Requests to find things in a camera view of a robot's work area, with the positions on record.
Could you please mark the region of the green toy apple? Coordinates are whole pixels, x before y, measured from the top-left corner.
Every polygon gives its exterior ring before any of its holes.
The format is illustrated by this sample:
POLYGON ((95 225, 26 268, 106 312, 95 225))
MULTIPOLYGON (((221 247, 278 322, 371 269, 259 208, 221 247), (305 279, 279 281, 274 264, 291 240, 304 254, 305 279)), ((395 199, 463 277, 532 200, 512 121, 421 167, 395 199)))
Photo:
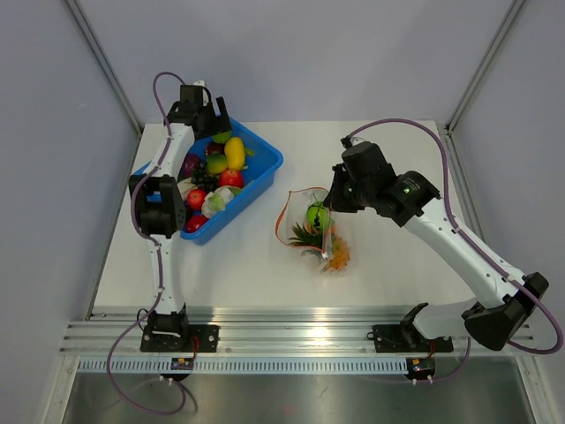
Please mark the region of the green toy apple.
POLYGON ((212 136, 212 141, 216 144, 225 145, 232 137, 232 131, 219 132, 212 136))

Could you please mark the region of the yellow-green toy mango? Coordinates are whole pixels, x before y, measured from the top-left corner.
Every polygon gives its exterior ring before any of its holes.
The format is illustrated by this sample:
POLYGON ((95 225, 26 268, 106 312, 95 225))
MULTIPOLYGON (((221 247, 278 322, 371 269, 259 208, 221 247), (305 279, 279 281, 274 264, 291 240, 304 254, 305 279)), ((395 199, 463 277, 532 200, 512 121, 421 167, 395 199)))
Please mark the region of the yellow-green toy mango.
POLYGON ((224 154, 213 153, 207 156, 207 172, 218 175, 228 168, 228 160, 224 154))

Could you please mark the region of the green striped toy melon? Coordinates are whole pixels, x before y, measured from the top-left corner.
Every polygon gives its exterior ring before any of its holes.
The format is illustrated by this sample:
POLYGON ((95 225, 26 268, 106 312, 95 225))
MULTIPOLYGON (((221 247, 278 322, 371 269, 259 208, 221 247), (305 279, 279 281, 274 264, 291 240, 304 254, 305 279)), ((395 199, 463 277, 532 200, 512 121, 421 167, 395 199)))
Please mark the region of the green striped toy melon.
POLYGON ((305 223, 307 228, 313 232, 324 232, 331 224, 329 209, 322 201, 315 201, 308 206, 305 212, 305 223))

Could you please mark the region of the clear orange-zip bag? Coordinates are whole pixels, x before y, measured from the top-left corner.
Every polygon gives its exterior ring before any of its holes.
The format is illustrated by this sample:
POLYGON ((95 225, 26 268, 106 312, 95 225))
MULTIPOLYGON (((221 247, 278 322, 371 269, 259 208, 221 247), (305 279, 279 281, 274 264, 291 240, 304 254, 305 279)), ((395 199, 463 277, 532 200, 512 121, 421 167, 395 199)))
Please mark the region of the clear orange-zip bag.
POLYGON ((284 246, 311 256, 320 273, 343 273, 351 259, 350 245, 339 231, 323 187, 288 191, 275 222, 275 236, 284 246))

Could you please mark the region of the toy pineapple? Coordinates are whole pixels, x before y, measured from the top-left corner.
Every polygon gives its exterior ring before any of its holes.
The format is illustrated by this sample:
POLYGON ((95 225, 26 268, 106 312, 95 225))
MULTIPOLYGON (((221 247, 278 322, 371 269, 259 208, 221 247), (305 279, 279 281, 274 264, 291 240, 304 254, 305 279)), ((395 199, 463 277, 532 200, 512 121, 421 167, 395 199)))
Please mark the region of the toy pineapple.
POLYGON ((303 254, 312 254, 320 264, 321 272, 340 272, 350 263, 350 246, 338 232, 327 235, 325 232, 310 231, 306 224, 294 223, 289 245, 300 248, 303 254))

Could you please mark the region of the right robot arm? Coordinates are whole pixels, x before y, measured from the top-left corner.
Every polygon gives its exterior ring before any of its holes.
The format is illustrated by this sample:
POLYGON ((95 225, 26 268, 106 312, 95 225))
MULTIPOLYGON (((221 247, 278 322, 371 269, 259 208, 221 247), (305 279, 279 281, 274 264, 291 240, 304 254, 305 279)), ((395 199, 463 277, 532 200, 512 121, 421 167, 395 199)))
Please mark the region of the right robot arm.
POLYGON ((374 209, 430 246, 474 294, 464 302, 414 307, 400 330, 406 347, 420 350, 432 339, 458 336, 492 351, 509 343, 547 290, 543 276, 525 275, 496 255, 456 221, 426 177, 413 170, 395 174, 376 144, 346 148, 333 171, 325 206, 343 213, 374 209))

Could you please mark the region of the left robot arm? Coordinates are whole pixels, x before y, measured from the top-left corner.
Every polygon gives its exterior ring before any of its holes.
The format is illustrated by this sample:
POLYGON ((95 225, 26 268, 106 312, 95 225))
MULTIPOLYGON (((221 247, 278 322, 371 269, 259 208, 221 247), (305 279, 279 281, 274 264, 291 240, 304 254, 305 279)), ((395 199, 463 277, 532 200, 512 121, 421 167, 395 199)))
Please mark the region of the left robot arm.
POLYGON ((202 82, 181 85, 179 100, 164 114, 165 140, 145 170, 128 181, 132 223, 147 241, 155 283, 154 304, 144 319, 143 352, 181 352, 192 347, 176 255, 186 219, 177 176, 196 140, 231 128, 223 99, 218 106, 216 114, 212 95, 202 82))

